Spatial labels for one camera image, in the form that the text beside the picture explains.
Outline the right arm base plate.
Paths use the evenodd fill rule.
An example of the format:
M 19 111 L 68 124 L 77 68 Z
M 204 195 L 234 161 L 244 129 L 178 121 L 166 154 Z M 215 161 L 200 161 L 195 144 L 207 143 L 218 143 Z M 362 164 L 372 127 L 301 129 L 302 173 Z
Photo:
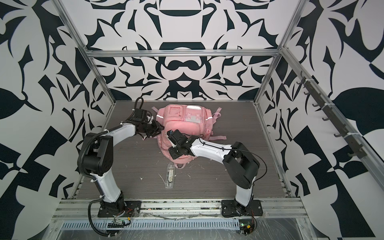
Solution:
M 249 204 L 244 207 L 235 200 L 222 200 L 221 201 L 221 215 L 224 218 L 241 217 L 241 216 L 255 216 L 260 217 L 264 214 L 261 202 L 259 200 L 251 200 Z

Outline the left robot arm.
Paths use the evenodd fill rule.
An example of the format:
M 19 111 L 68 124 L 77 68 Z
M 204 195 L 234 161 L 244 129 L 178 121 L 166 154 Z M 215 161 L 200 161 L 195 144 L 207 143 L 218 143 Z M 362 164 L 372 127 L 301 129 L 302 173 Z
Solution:
M 142 97 L 137 98 L 132 114 L 118 126 L 97 134 L 87 134 L 79 153 L 77 163 L 80 174 L 96 184 L 101 195 L 101 207 L 112 215 L 121 215 L 126 210 L 124 194 L 112 173 L 114 146 L 136 135 L 143 140 L 155 138 L 164 129 L 151 111 L 143 109 L 143 103 Z

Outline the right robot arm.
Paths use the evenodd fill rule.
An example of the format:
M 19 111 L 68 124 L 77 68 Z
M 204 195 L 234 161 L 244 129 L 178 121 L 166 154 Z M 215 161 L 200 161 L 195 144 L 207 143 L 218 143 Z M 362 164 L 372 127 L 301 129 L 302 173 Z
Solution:
M 220 145 L 205 141 L 199 136 L 185 135 L 178 130 L 168 131 L 167 137 L 172 145 L 168 149 L 172 160 L 202 157 L 223 164 L 231 180 L 237 185 L 235 202 L 244 208 L 250 204 L 261 157 L 251 153 L 240 142 Z

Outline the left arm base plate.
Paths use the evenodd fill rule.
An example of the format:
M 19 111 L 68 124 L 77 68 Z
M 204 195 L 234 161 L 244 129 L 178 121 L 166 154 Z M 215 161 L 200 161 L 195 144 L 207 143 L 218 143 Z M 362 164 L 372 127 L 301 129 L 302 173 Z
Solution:
M 101 201 L 98 218 L 134 217 L 141 211 L 141 201 L 124 201 L 107 203 Z

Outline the pink student backpack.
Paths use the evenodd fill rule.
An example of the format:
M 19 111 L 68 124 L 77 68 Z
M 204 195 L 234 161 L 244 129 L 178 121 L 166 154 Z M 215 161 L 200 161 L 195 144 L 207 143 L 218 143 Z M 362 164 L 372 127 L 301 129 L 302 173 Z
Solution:
M 157 136 L 158 146 L 163 155 L 172 161 L 177 169 L 182 169 L 187 163 L 195 159 L 192 156 L 183 156 L 172 159 L 168 149 L 172 147 L 167 137 L 167 132 L 178 130 L 189 136 L 199 135 L 206 141 L 226 140 L 225 136 L 214 136 L 213 126 L 217 119 L 221 117 L 221 108 L 212 113 L 207 109 L 198 105 L 178 105 L 170 104 L 164 108 L 157 109 L 152 107 L 156 112 L 156 121 L 163 127 L 161 134 Z

